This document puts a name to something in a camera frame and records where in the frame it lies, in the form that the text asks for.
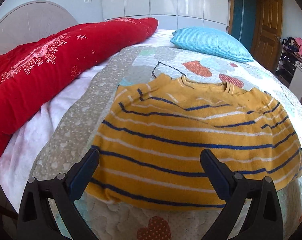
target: blue stripe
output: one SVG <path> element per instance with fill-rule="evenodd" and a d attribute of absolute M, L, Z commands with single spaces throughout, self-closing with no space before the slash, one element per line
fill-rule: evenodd
<path fill-rule="evenodd" d="M 272 110 L 266 111 L 266 112 L 264 112 L 263 114 L 267 114 L 267 113 L 274 112 L 274 111 L 279 107 L 279 105 L 280 105 L 280 102 L 278 102 L 278 104 L 277 104 Z"/>
<path fill-rule="evenodd" d="M 224 105 L 219 105 L 219 106 L 210 106 L 210 105 L 204 105 L 204 106 L 195 106 L 195 107 L 190 107 L 190 108 L 183 108 L 185 111 L 193 111 L 193 110 L 199 110 L 199 109 L 204 109 L 204 108 L 208 108 L 208 107 L 212 107 L 212 108 L 217 108 L 220 106 L 230 106 L 229 104 L 224 104 Z"/>
<path fill-rule="evenodd" d="M 275 127 L 277 127 L 279 124 L 282 124 L 285 122 L 285 120 L 287 120 L 289 118 L 289 116 L 287 115 L 282 121 L 277 122 L 274 126 L 271 126 L 270 128 L 273 129 Z"/>
<path fill-rule="evenodd" d="M 284 138 L 283 140 L 277 142 L 277 143 L 273 146 L 273 148 L 277 148 L 281 143 L 285 142 L 286 140 L 288 140 L 288 139 L 290 138 L 290 136 L 293 136 L 293 135 L 295 135 L 295 134 L 296 134 L 295 131 L 294 131 L 293 133 L 290 133 L 286 138 Z"/>
<path fill-rule="evenodd" d="M 241 123 L 235 123 L 235 124 L 229 124 L 229 125 L 222 125 L 222 126 L 214 126 L 217 128 L 226 128 L 226 127 L 237 127 L 241 125 L 249 125 L 249 124 L 254 124 L 254 121 L 248 121 L 248 122 L 241 122 Z"/>
<path fill-rule="evenodd" d="M 276 172 L 279 169 L 283 168 L 285 165 L 287 165 L 295 156 L 297 156 L 300 153 L 300 151 L 301 151 L 301 148 L 299 148 L 289 159 L 287 159 L 280 166 L 278 166 L 278 167 L 276 167 L 276 168 L 274 168 L 273 170 L 270 170 L 270 171 L 267 171 L 265 168 L 262 168 L 262 169 L 259 169 L 259 170 L 256 170 L 256 171 L 236 171 L 236 172 L 240 172 L 243 175 L 246 175 L 246 174 L 254 175 L 254 174 L 261 173 L 261 172 L 266 172 L 268 174 L 271 174 L 271 173 Z"/>
<path fill-rule="evenodd" d="M 130 192 L 127 192 L 125 190 L 122 190 L 118 187 L 115 187 L 113 185 L 110 184 L 104 184 L 94 178 L 91 179 L 91 182 L 99 185 L 101 188 L 104 189 L 109 189 L 112 190 L 120 195 L 135 199 L 135 200 L 142 200 L 142 201 L 146 201 L 149 203 L 155 203 L 155 204 L 160 204 L 160 205 L 168 205 L 168 206 L 176 206 L 176 207 L 214 207 L 214 208 L 223 208 L 224 205 L 208 205 L 208 204 L 195 204 L 195 203 L 179 203 L 179 202 L 171 202 L 171 201 L 166 201 L 166 200 L 159 200 L 159 199 L 154 199 L 154 198 L 148 198 L 148 197 L 144 197 L 141 195 L 135 195 L 132 194 Z"/>
<path fill-rule="evenodd" d="M 177 114 L 168 114 L 168 113 L 160 113 L 160 112 L 150 112 L 150 113 L 139 113 L 135 111 L 128 111 L 124 108 L 124 105 L 122 103 L 119 103 L 119 106 L 121 107 L 122 111 L 127 113 L 127 114 L 137 114 L 137 115 L 142 115 L 142 116 L 151 116 L 151 115 L 161 115 L 161 116 L 173 116 L 173 117 L 181 117 L 181 118 L 186 118 L 189 119 L 188 117 L 177 115 Z"/>
<path fill-rule="evenodd" d="M 137 115 L 142 115 L 142 116 L 151 116 L 151 115 L 160 115 L 160 116 L 172 116 L 172 117 L 181 117 L 181 118 L 186 118 L 186 119 L 191 119 L 189 117 L 177 115 L 177 114 L 168 114 L 168 113 L 160 113 L 160 112 L 150 112 L 150 113 L 139 113 L 136 111 L 128 111 L 125 109 L 124 105 L 122 103 L 119 103 L 119 106 L 121 107 L 121 110 L 127 114 L 137 114 Z M 242 122 L 242 123 L 236 123 L 236 124 L 230 124 L 230 125 L 224 125 L 224 126 L 214 126 L 216 128 L 225 128 L 225 127 L 237 127 L 241 125 L 248 125 L 248 124 L 254 124 L 254 121 L 248 121 L 248 122 Z"/>
<path fill-rule="evenodd" d="M 150 164 L 150 163 L 140 162 L 140 161 L 135 160 L 131 157 L 128 157 L 128 156 L 125 156 L 125 155 L 122 155 L 122 154 L 119 154 L 119 153 L 115 153 L 115 152 L 100 151 L 100 154 L 101 155 L 106 155 L 106 156 L 118 157 L 118 158 L 127 160 L 129 162 L 136 163 L 140 166 L 149 167 L 149 168 L 152 168 L 152 169 L 155 169 L 155 170 L 158 170 L 158 171 L 167 172 L 167 173 L 174 174 L 174 175 L 180 175 L 180 176 L 185 176 L 185 177 L 207 177 L 204 172 L 183 172 L 183 171 L 169 170 L 169 169 L 162 168 L 162 167 Z"/>
<path fill-rule="evenodd" d="M 165 98 L 159 98 L 159 97 L 149 97 L 147 99 L 143 99 L 142 96 L 143 96 L 143 93 L 140 89 L 137 90 L 138 93 L 140 94 L 140 100 L 141 101 L 145 101 L 147 99 L 153 99 L 153 100 L 158 100 L 158 101 L 162 101 L 162 102 L 165 102 L 165 103 L 168 103 L 170 105 L 174 105 L 174 106 L 177 106 L 177 107 L 180 107 L 181 109 L 185 110 L 185 111 L 193 111 L 193 110 L 199 110 L 199 109 L 204 109 L 204 108 L 208 108 L 208 107 L 212 107 L 212 108 L 217 108 L 217 107 L 220 107 L 220 106 L 230 106 L 229 104 L 224 104 L 224 105 L 219 105 L 219 106 L 211 106 L 211 105 L 203 105 L 203 106 L 194 106 L 194 107 L 190 107 L 190 108 L 183 108 L 179 105 L 177 105 L 176 103 L 173 103 L 171 102 L 170 100 L 167 100 Z"/>
<path fill-rule="evenodd" d="M 124 132 L 127 132 L 132 135 L 137 135 L 141 138 L 154 139 L 154 140 L 165 142 L 165 143 L 171 143 L 171 144 L 183 145 L 183 146 L 189 146 L 189 147 L 212 148 L 212 149 L 232 149 L 232 150 L 255 150 L 255 149 L 265 149 L 265 148 L 273 147 L 272 144 L 263 144 L 263 145 L 255 145 L 255 146 L 234 146 L 234 145 L 222 145 L 222 144 L 181 142 L 181 141 L 175 141 L 175 140 L 162 138 L 162 137 L 155 136 L 155 135 L 147 135 L 147 134 L 143 134 L 140 132 L 134 132 L 125 127 L 118 128 L 118 127 L 115 127 L 114 125 L 110 124 L 106 120 L 104 120 L 102 123 L 107 125 L 108 127 L 110 127 L 113 130 L 124 131 Z"/>
<path fill-rule="evenodd" d="M 270 125 L 268 125 L 268 124 L 265 124 L 264 126 L 261 126 L 261 129 L 264 129 L 264 128 L 266 128 L 267 126 L 270 127 L 271 129 L 273 129 L 273 128 L 277 127 L 279 124 L 284 123 L 288 118 L 289 118 L 289 116 L 287 115 L 282 121 L 277 122 L 275 125 L 270 126 Z"/>

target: white wardrobe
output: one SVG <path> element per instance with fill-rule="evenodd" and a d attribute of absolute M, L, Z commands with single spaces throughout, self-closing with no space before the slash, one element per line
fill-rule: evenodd
<path fill-rule="evenodd" d="M 104 20 L 154 17 L 159 29 L 204 26 L 226 31 L 229 0 L 102 0 Z"/>

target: orange heart pattern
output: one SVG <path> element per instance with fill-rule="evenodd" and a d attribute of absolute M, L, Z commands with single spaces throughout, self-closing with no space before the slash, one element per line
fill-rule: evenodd
<path fill-rule="evenodd" d="M 212 73 L 209 70 L 209 68 L 204 67 L 200 64 L 198 60 L 195 61 L 189 61 L 182 64 L 185 66 L 188 70 L 192 71 L 194 74 L 203 76 L 203 77 L 211 77 Z"/>
<path fill-rule="evenodd" d="M 137 240 L 171 240 L 171 230 L 167 221 L 159 216 L 149 220 L 147 228 L 140 228 L 136 234 Z"/>
<path fill-rule="evenodd" d="M 230 66 L 231 66 L 231 67 L 239 67 L 238 65 L 236 65 L 236 64 L 234 64 L 234 63 L 232 63 L 232 62 L 230 63 Z"/>
<path fill-rule="evenodd" d="M 224 74 L 219 74 L 219 78 L 221 79 L 221 81 L 228 81 L 239 88 L 244 87 L 244 83 L 240 79 L 233 78 Z"/>

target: screw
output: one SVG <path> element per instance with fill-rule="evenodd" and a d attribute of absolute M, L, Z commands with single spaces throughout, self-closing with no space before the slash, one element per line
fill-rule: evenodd
<path fill-rule="evenodd" d="M 31 177 L 28 179 L 28 183 L 33 183 L 35 181 L 35 178 L 34 177 Z"/>
<path fill-rule="evenodd" d="M 269 176 L 266 176 L 265 179 L 266 179 L 266 182 L 268 182 L 268 183 L 272 182 L 272 178 L 270 178 Z"/>
<path fill-rule="evenodd" d="M 65 178 L 65 173 L 59 173 L 57 176 L 57 179 L 61 180 L 61 179 L 64 179 Z"/>
<path fill-rule="evenodd" d="M 234 177 L 235 177 L 236 179 L 242 179 L 242 178 L 243 178 L 243 175 L 242 175 L 241 173 L 235 173 L 235 174 L 234 174 Z"/>

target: headboard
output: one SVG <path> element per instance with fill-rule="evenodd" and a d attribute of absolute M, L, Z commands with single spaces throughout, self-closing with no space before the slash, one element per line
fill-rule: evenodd
<path fill-rule="evenodd" d="M 0 55 L 77 24 L 66 9 L 53 2 L 22 4 L 0 20 Z"/>

